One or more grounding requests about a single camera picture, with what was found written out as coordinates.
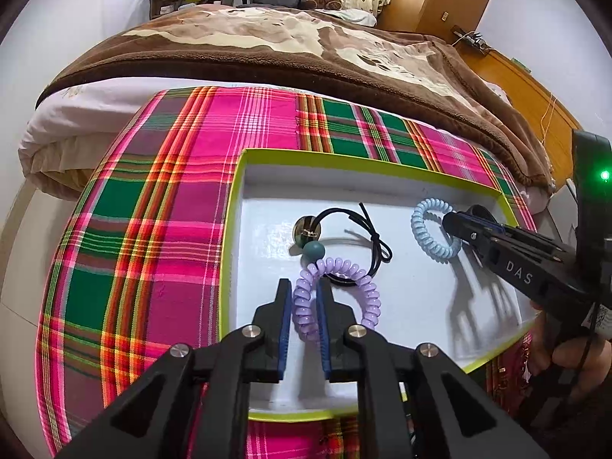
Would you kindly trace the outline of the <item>person right hand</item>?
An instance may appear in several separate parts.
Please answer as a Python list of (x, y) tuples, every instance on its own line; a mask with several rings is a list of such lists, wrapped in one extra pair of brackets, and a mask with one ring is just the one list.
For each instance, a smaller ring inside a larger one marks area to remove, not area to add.
[[(568, 340), (555, 349), (547, 347), (549, 329), (545, 313), (539, 311), (531, 329), (531, 344), (528, 356), (528, 370), (532, 376), (555, 364), (567, 370), (577, 371), (587, 344), (585, 337)], [(611, 343), (595, 336), (591, 342), (578, 381), (571, 388), (568, 401), (578, 402), (600, 386), (611, 369)]]

